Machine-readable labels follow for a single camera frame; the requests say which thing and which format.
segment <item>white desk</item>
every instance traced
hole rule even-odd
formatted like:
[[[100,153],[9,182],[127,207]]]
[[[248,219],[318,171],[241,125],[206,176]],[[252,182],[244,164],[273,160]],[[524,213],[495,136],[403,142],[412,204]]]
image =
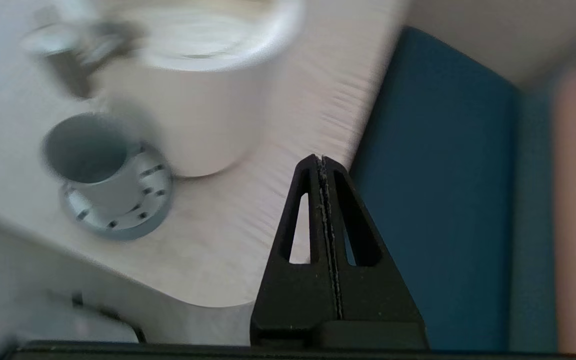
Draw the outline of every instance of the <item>white desk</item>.
[[[46,132],[87,110],[60,95],[19,48],[32,12],[48,0],[3,2],[0,223],[202,306],[256,298],[297,162],[316,153],[349,166],[409,4],[308,0],[305,28],[276,74],[260,146],[227,171],[180,181],[157,230],[118,242],[96,238],[66,219],[59,184],[40,162]],[[306,234],[301,229],[296,236]],[[307,258],[307,245],[294,251]]]

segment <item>small cup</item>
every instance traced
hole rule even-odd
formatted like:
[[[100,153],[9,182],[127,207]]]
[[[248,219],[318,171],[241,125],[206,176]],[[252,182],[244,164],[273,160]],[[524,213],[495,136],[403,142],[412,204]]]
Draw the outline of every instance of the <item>small cup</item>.
[[[118,121],[93,112],[58,123],[43,141],[48,168],[110,217],[126,214],[142,201],[138,149],[138,141]]]

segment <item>metal cup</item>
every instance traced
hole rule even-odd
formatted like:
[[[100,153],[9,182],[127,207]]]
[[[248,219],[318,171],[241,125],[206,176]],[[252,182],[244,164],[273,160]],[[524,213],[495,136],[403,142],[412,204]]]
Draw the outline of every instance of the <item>metal cup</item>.
[[[93,112],[58,123],[43,142],[48,168],[110,217],[130,212],[144,197],[138,149],[116,120]]]

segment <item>wall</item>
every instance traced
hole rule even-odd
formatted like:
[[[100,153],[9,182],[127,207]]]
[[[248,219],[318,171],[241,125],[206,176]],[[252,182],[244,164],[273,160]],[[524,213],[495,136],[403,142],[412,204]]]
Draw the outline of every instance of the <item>wall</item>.
[[[407,23],[517,85],[576,47],[576,0],[415,0]]]

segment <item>screw hole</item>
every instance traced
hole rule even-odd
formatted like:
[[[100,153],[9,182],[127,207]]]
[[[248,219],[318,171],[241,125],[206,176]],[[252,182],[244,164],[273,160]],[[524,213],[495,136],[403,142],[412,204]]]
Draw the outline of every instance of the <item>screw hole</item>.
[[[82,212],[80,212],[80,213],[77,215],[77,220],[78,220],[78,221],[84,220],[84,218],[85,218],[86,216],[88,216],[88,214],[89,214],[89,211],[88,211],[88,210],[83,210]]]

